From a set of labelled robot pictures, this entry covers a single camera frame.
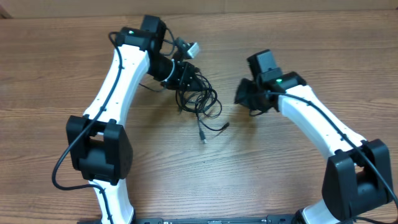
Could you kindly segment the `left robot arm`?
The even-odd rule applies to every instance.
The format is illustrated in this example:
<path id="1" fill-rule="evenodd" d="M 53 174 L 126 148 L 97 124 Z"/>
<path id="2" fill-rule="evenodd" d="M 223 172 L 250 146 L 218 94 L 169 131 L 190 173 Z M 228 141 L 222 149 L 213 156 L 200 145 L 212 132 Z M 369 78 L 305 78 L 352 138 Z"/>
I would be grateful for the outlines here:
<path id="1" fill-rule="evenodd" d="M 199 44 L 172 39 L 177 51 L 169 58 L 161 53 L 168 31 L 161 18 L 146 15 L 140 28 L 110 33 L 114 56 L 108 74 L 83 116 L 71 116 L 67 122 L 66 152 L 88 181 L 85 187 L 96 193 L 102 212 L 97 223 L 134 223 L 126 183 L 133 150 L 125 125 L 143 76 L 151 75 L 169 90 L 202 90 L 197 69 L 188 62 L 199 53 Z"/>

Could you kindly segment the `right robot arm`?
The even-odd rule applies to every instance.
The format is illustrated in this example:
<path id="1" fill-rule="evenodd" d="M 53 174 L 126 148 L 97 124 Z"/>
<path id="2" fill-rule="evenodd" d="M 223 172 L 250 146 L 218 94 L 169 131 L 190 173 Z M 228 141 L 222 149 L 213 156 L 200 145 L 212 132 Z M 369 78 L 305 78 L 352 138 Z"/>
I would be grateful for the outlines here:
<path id="1" fill-rule="evenodd" d="M 278 223 L 374 223 L 363 214 L 390 202 L 394 193 L 388 147 L 368 141 L 340 121 L 296 72 L 284 73 L 267 49 L 247 59 L 252 79 L 243 78 L 234 102 L 259 116 L 271 108 L 290 119 L 326 159 L 322 199 Z"/>

